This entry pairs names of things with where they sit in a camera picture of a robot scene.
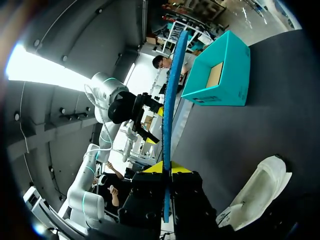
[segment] white robotic arm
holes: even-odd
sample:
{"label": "white robotic arm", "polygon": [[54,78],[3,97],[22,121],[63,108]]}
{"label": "white robotic arm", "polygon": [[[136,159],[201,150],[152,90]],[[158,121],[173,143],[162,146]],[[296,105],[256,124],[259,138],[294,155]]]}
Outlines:
{"label": "white robotic arm", "polygon": [[83,157],[83,162],[67,193],[69,207],[73,213],[83,214],[84,220],[91,227],[99,224],[105,218],[105,201],[102,196],[88,192],[96,175],[96,161],[107,163],[113,141],[121,124],[114,124],[108,116],[108,109],[120,92],[128,92],[128,88],[115,78],[108,78],[102,72],[91,79],[90,85],[85,86],[88,99],[94,104],[94,115],[103,124],[99,136],[99,146],[90,144]]}

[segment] hand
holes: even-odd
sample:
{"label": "hand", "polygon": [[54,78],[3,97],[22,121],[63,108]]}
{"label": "hand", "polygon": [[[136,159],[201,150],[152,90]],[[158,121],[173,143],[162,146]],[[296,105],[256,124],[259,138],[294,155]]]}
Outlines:
{"label": "hand", "polygon": [[106,166],[107,166],[109,169],[111,169],[111,170],[114,169],[114,166],[112,166],[112,163],[109,162],[109,161],[108,161],[108,163],[106,164]]}
{"label": "hand", "polygon": [[110,191],[112,196],[118,196],[118,190],[114,186],[108,187],[108,190]]}

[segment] teal cardboard box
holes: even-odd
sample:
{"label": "teal cardboard box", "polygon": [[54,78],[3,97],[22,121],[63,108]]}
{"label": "teal cardboard box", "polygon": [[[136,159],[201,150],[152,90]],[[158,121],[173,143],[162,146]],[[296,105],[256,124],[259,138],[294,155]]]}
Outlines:
{"label": "teal cardboard box", "polygon": [[201,106],[244,106],[250,49],[227,31],[194,60],[182,97]]}

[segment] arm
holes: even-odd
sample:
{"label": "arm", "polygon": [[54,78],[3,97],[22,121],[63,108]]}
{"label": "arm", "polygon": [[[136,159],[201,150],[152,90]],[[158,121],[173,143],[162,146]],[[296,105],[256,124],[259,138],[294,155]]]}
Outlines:
{"label": "arm", "polygon": [[111,162],[108,162],[106,164],[106,166],[108,168],[110,168],[112,171],[114,171],[115,175],[118,177],[118,179],[120,180],[123,180],[124,179],[124,176],[122,176],[122,174],[120,172],[118,172],[117,170],[115,170],[114,166],[112,166],[112,163]]}
{"label": "arm", "polygon": [[112,185],[108,189],[112,195],[112,205],[119,207],[118,190]]}
{"label": "arm", "polygon": [[182,66],[182,69],[181,69],[181,74],[184,75],[188,72],[188,69],[186,66]]}

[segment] dark gray tabletop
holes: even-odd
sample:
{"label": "dark gray tabletop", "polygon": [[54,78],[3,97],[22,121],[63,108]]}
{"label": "dark gray tabletop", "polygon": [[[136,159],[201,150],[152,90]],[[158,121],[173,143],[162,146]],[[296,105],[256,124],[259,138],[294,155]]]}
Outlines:
{"label": "dark gray tabletop", "polygon": [[279,196],[313,193],[320,182],[320,61],[302,30],[250,46],[246,106],[194,105],[172,160],[198,171],[218,213],[274,154],[292,178]]}

